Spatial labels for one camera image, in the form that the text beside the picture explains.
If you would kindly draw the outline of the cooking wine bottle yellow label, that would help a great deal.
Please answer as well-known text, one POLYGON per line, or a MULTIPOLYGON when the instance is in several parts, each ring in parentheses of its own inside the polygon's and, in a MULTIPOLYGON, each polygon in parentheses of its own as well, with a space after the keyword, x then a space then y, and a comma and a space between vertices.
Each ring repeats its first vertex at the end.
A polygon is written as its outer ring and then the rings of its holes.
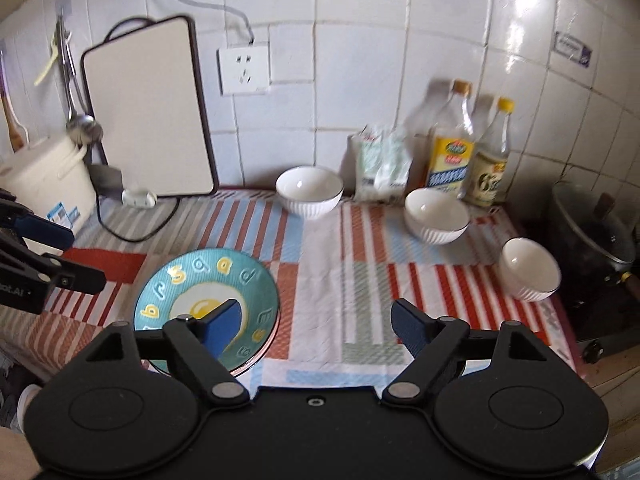
POLYGON ((430 130, 431 153, 425 184, 454 198, 462 194, 475 146, 469 113, 472 84, 456 79, 446 104, 436 115, 430 130))

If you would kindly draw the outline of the metal ladle hanging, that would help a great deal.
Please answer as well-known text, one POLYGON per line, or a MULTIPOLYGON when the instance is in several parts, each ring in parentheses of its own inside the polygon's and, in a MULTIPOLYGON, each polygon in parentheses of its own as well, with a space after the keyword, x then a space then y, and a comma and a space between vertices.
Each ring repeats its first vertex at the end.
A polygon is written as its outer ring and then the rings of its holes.
POLYGON ((66 29, 64 16, 56 17, 55 40, 58 47, 58 68, 62 78, 63 94, 66 102, 66 131, 68 136, 80 146, 90 146, 102 140, 103 129, 91 116, 81 99, 75 65, 70 50, 70 32, 66 29))

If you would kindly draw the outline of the white hanging spatula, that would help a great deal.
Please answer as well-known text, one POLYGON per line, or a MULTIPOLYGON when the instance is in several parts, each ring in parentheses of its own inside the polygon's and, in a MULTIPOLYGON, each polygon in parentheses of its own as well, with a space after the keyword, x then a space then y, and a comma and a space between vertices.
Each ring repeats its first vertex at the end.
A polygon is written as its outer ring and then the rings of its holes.
POLYGON ((47 78, 53 66, 55 66, 56 62, 58 62, 58 40, 56 40, 55 36, 52 36, 50 41, 50 55, 46 62, 46 65, 43 67, 42 71, 38 75, 38 77, 34 81, 34 86, 39 87, 40 84, 47 78))

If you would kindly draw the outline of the pink rabbit carrot plate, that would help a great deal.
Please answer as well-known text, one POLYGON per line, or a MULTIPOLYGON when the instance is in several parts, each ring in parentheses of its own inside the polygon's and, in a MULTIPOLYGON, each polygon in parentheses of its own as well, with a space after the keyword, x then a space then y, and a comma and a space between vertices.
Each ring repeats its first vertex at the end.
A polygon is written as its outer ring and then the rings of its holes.
POLYGON ((234 377, 248 372, 268 353, 277 338, 280 318, 280 308, 243 310, 241 329, 224 350, 224 358, 233 359, 231 365, 224 365, 234 377))

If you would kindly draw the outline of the white rice cooker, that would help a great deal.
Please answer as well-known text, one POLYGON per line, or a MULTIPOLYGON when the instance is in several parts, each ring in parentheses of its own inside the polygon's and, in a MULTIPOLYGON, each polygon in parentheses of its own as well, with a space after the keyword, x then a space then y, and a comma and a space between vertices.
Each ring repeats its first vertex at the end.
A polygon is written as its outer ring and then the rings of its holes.
POLYGON ((96 208, 85 146, 69 136, 28 144, 1 163, 1 187, 37 216, 78 234, 96 208))

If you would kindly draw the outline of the blue wall sticker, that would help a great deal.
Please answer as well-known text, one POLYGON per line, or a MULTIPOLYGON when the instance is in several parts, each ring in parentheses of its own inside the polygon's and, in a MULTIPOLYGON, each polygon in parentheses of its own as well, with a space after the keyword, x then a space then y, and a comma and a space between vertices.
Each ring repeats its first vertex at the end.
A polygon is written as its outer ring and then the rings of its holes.
POLYGON ((588 68, 590 66, 593 50, 584 44, 582 40, 567 32, 554 33, 553 51, 570 62, 588 68))

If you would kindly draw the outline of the white cutting board dark rim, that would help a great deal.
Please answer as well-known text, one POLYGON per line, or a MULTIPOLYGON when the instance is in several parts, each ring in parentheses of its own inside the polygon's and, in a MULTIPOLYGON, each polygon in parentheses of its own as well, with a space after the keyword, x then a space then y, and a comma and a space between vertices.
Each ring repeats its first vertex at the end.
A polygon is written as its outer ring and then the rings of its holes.
POLYGON ((195 23, 178 14, 109 32, 80 60, 88 104, 102 125, 107 166, 122 186, 157 197, 207 196, 218 176, 195 23))

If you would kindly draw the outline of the white vinegar bottle yellow cap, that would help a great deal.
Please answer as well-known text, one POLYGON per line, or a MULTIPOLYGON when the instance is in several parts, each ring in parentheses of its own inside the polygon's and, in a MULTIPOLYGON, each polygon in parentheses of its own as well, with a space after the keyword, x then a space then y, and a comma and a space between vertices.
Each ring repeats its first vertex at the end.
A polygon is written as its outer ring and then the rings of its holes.
POLYGON ((477 207, 490 207, 496 200, 511 151, 510 123, 515 103, 500 96, 494 120, 475 144, 466 175, 463 200, 477 207))

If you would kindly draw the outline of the wooden spatula hanging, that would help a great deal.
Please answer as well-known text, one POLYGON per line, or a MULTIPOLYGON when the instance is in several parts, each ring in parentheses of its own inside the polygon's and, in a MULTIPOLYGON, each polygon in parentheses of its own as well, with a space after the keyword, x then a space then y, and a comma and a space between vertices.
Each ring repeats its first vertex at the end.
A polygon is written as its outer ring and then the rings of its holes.
POLYGON ((3 107, 4 117, 6 118, 6 126, 8 127, 8 136, 11 148, 14 153, 21 151, 29 144, 29 133, 27 128, 20 122, 15 113, 6 78, 6 63, 4 62, 4 51, 1 51, 1 103, 3 107))

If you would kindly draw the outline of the white salt bag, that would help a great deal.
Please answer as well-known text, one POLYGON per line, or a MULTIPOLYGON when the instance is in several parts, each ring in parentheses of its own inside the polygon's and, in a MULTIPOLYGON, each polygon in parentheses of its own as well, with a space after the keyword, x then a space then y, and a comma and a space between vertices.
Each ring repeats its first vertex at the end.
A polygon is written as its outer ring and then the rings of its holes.
POLYGON ((350 138, 355 155, 355 200, 399 204, 412 165, 411 142, 402 127, 366 125, 350 138))

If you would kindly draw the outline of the black wok with glass lid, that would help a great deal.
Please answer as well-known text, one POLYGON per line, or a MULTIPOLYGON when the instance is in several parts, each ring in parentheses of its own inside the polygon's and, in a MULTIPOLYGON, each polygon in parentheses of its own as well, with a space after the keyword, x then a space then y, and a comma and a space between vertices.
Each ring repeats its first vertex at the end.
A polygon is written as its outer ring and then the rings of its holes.
POLYGON ((549 214, 566 247, 586 266, 608 272, 610 282, 623 285, 638 300, 639 277, 631 271, 636 245, 614 207, 611 194, 596 195, 576 183, 559 181, 551 189, 549 214))

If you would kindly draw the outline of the white wall socket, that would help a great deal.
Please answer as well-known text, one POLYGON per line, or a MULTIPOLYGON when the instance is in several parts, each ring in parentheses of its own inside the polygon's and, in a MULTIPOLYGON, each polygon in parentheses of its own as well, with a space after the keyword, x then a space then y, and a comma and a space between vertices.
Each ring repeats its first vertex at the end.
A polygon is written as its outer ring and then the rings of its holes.
POLYGON ((219 49, 217 60, 224 96, 264 93, 269 89, 269 49, 265 44, 219 49))

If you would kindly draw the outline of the striped patchwork table cloth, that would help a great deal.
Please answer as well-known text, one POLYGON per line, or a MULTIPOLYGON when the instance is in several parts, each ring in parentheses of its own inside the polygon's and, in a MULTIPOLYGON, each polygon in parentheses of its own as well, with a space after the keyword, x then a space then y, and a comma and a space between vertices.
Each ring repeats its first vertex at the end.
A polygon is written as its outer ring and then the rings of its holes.
POLYGON ((516 234, 500 208, 474 210, 462 237, 430 246, 407 231, 400 208, 351 200, 311 221, 268 192, 226 191, 148 210, 106 200, 70 252, 104 271, 103 292, 56 290, 40 315, 3 309, 1 347, 48 379, 105 325, 131 320, 140 289, 166 262, 225 247, 259 260, 281 300, 277 338, 241 377, 248 388, 385 386, 410 360, 390 326, 397 298, 477 330, 521 322, 570 361, 574 344, 554 304, 515 299, 501 286, 501 248, 516 234))

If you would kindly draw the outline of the white ribbed bowl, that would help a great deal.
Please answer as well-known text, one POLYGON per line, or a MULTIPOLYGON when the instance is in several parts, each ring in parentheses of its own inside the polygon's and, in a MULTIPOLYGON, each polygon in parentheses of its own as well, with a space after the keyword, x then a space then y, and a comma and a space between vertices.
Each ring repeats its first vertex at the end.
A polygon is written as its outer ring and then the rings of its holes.
POLYGON ((276 181, 276 192, 282 207, 289 214, 316 220, 337 206, 344 192, 344 182, 332 170, 298 166, 280 174, 276 181))
POLYGON ((417 188, 406 196, 404 220, 409 232, 427 245, 450 244, 471 223, 460 200, 434 188, 417 188))
POLYGON ((498 275, 512 297, 529 302, 550 297, 558 290, 562 278, 550 252, 526 237, 513 237, 503 244, 498 275))

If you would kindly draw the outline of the teal fried egg plate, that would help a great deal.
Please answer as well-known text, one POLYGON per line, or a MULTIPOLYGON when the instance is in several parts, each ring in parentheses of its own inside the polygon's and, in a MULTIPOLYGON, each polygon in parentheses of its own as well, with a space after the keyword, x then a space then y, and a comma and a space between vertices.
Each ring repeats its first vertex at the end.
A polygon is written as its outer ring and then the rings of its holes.
MULTIPOLYGON (((194 250, 166 263, 145 283, 134 307, 134 328, 159 330, 183 314, 204 318, 230 299, 239 301, 242 319, 248 308, 280 308, 276 282, 258 260, 228 248, 194 250)), ((222 352, 218 361, 231 365, 233 359, 222 352)))

